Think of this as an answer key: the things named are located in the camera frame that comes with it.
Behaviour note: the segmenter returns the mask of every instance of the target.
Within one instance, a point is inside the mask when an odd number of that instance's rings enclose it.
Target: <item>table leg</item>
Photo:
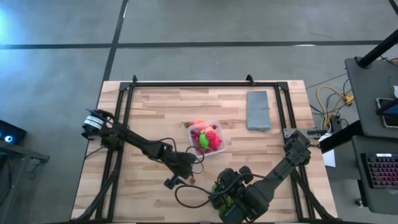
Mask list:
[[[359,120],[321,141],[320,148],[322,153],[328,152],[344,142],[350,141],[354,135],[363,135],[361,122]]]

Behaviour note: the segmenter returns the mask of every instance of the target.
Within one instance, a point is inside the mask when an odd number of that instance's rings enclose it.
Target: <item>green toy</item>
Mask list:
[[[209,139],[207,139],[206,134],[202,133],[199,135],[199,145],[202,149],[209,148]]]

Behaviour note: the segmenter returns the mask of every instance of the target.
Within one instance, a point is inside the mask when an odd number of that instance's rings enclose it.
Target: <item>black metal frame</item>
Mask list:
[[[116,102],[116,108],[115,108],[115,118],[119,119],[120,115],[120,110],[121,110],[121,104],[123,100],[123,95],[126,90],[128,90],[128,95],[127,95],[127,102],[126,102],[126,109],[125,109],[125,115],[123,119],[123,125],[127,126],[127,122],[129,119],[129,110],[131,108],[131,103],[132,103],[132,93],[134,87],[153,87],[153,86],[264,86],[264,87],[274,87],[275,90],[275,95],[276,95],[276,100],[277,100],[277,107],[278,107],[278,112],[279,112],[279,119],[280,119],[280,125],[282,129],[287,128],[287,123],[285,120],[285,115],[284,115],[284,108],[282,104],[282,98],[280,91],[282,90],[285,95],[286,99],[286,104],[287,104],[287,111],[289,113],[289,119],[291,123],[291,128],[296,128],[296,123],[295,123],[295,116],[294,116],[294,111],[293,111],[293,106],[292,106],[292,101],[290,99],[290,93],[289,93],[289,86],[287,82],[255,82],[252,78],[251,75],[248,75],[246,78],[247,82],[137,82],[136,76],[134,76],[133,81],[131,83],[126,83],[122,82],[120,83],[119,86],[119,94],[118,94],[118,99]],[[284,142],[286,142],[286,138],[282,133],[282,137],[284,139]],[[111,197],[109,200],[109,209],[106,214],[106,218],[102,218],[103,216],[103,198],[105,196],[105,193],[108,191],[110,188],[109,185],[109,179],[111,178],[109,176],[109,172],[111,170],[111,161],[112,161],[112,156],[113,156],[113,150],[108,149],[107,155],[106,155],[106,160],[105,160],[105,165],[104,165],[104,172],[103,172],[103,178],[101,182],[101,199],[99,201],[98,206],[96,207],[96,215],[94,220],[89,220],[88,218],[83,219],[83,220],[71,220],[72,223],[106,223],[106,222],[112,222],[113,220],[113,213],[114,213],[114,206],[116,203],[116,196],[117,196],[117,190],[118,190],[118,181],[119,181],[119,174],[120,174],[120,169],[121,169],[121,162],[123,158],[123,147],[121,150],[118,151],[118,156],[116,158],[116,163],[115,167],[113,170],[116,170],[116,175],[112,176],[113,179],[111,181],[112,183],[112,189],[111,189]],[[300,175],[308,186],[308,178],[307,178],[307,172],[305,170],[304,166],[300,166],[299,168]],[[290,181],[292,184],[292,191],[293,191],[293,196],[294,196],[294,202],[295,202],[295,209],[297,213],[297,219],[300,221],[302,220],[303,217],[303,210],[301,206],[301,201],[300,201],[300,194],[299,190],[297,187],[296,181],[290,177]],[[309,202],[307,196],[305,196],[306,203],[307,203],[307,208],[308,208],[308,214],[309,218],[314,219],[315,218],[315,212],[312,204]]]

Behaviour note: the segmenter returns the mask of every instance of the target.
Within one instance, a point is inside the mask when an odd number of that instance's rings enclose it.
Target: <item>white paper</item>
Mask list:
[[[326,133],[321,136],[319,141],[321,142],[322,140],[324,140],[330,136],[331,136],[331,134]],[[323,162],[325,163],[325,166],[336,167],[336,159],[335,159],[335,150],[334,149],[332,149],[326,153],[323,153],[322,157],[323,157]]]

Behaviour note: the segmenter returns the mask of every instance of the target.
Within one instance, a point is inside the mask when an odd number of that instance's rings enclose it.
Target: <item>clear plastic box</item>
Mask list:
[[[189,141],[190,141],[190,145],[191,146],[197,146],[198,144],[196,144],[195,142],[193,142],[192,136],[191,136],[191,131],[201,131],[203,129],[203,125],[205,127],[212,127],[213,125],[215,125],[217,128],[215,129],[216,134],[220,137],[221,139],[221,144],[218,147],[217,151],[213,151],[213,152],[204,152],[204,156],[210,156],[210,155],[214,155],[220,152],[224,152],[226,150],[226,141],[224,139],[223,136],[223,129],[220,125],[220,122],[218,121],[207,121],[204,122],[202,124],[196,124],[196,125],[192,125],[188,128],[188,137],[189,137]],[[199,159],[202,157],[201,154],[199,154],[199,152],[197,152],[197,149],[191,149],[189,152],[194,153]]]

